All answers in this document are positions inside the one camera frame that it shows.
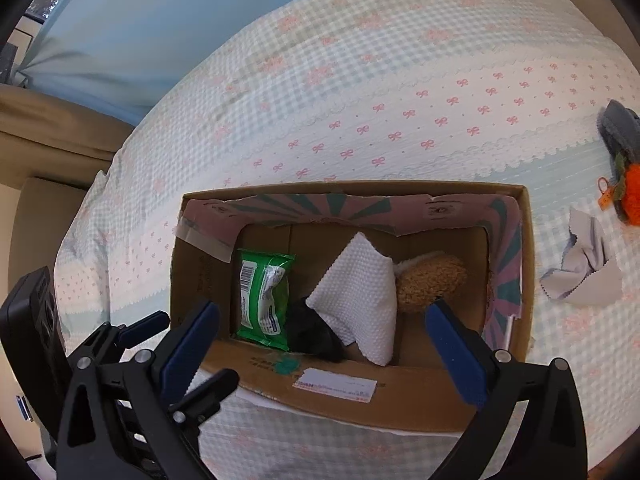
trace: white label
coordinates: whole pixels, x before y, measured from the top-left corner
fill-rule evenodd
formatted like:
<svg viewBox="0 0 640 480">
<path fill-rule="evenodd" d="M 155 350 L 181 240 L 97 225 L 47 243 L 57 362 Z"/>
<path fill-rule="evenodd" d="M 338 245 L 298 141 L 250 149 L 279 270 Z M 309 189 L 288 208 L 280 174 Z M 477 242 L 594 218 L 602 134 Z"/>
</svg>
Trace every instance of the white label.
<svg viewBox="0 0 640 480">
<path fill-rule="evenodd" d="M 240 323 L 247 328 L 254 327 L 249 319 L 249 293 L 251 291 L 251 285 L 254 282 L 254 274 L 257 266 L 255 262 L 243 260 L 242 269 L 240 269 L 240 305 L 242 311 Z"/>
<path fill-rule="evenodd" d="M 371 379 L 361 379 L 360 377 L 325 372 L 317 368 L 307 368 L 302 377 L 293 384 L 293 387 L 315 392 L 316 394 L 338 397 L 339 399 L 370 402 L 377 383 L 377 381 Z"/>
<path fill-rule="evenodd" d="M 269 265 L 264 269 L 260 297 L 258 298 L 258 323 L 260 330 L 266 335 L 280 333 L 280 323 L 276 317 L 273 301 L 273 287 L 280 283 L 284 274 L 285 270 L 282 267 Z"/>
</svg>

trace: bed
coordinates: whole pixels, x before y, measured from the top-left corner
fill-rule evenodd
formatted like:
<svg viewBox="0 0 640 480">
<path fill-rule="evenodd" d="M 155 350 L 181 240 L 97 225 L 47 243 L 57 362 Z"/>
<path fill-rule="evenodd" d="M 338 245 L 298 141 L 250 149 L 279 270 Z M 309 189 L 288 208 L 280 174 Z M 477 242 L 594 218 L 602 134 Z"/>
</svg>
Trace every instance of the bed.
<svg viewBox="0 0 640 480">
<path fill-rule="evenodd" d="M 168 310 L 184 193 L 318 180 L 523 184 L 538 278 L 562 259 L 570 206 L 600 221 L 623 271 L 623 299 L 603 308 L 536 289 L 527 360 L 571 363 L 591 467 L 640 424 L 640 235 L 597 203 L 598 178 L 612 177 L 596 127 L 610 99 L 638 110 L 640 75 L 569 0 L 296 0 L 274 10 L 183 78 L 98 174 L 56 260 L 67 349 L 105 320 Z M 455 443 L 284 412 L 245 392 L 202 429 L 203 459 L 229 479 L 424 478 Z"/>
</svg>

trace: gray cloth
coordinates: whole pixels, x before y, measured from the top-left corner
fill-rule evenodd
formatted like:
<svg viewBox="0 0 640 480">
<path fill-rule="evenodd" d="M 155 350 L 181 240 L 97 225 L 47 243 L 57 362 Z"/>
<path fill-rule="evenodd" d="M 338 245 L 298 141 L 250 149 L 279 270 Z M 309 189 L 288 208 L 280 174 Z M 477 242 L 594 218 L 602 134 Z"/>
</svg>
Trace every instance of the gray cloth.
<svg viewBox="0 0 640 480">
<path fill-rule="evenodd" d="M 627 161 L 640 162 L 640 119 L 633 110 L 612 99 L 600 119 L 599 130 L 613 158 L 622 153 Z"/>
<path fill-rule="evenodd" d="M 562 268 L 540 279 L 553 300 L 589 306 L 605 306 L 622 297 L 622 273 L 604 238 L 600 222 L 571 208 L 569 231 L 574 244 L 562 259 Z"/>
</svg>

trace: black fabric item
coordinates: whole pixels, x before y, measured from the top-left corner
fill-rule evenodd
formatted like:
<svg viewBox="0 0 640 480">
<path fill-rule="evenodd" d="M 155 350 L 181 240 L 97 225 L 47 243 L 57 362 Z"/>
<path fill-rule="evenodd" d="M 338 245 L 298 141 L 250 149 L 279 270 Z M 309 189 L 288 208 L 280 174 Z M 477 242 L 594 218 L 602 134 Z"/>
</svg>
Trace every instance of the black fabric item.
<svg viewBox="0 0 640 480">
<path fill-rule="evenodd" d="M 284 330 L 291 352 L 311 354 L 332 363 L 345 359 L 342 341 L 315 310 L 306 306 L 306 298 L 289 305 Z"/>
</svg>

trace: blue curtain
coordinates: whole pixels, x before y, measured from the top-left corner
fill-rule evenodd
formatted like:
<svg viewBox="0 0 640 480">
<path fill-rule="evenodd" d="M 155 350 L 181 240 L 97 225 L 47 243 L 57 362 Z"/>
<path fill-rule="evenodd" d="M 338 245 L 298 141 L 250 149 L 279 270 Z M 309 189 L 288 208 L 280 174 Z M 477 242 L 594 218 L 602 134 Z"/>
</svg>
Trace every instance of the blue curtain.
<svg viewBox="0 0 640 480">
<path fill-rule="evenodd" d="M 28 88 L 138 124 L 233 34 L 291 0 L 60 0 L 20 67 Z"/>
</svg>

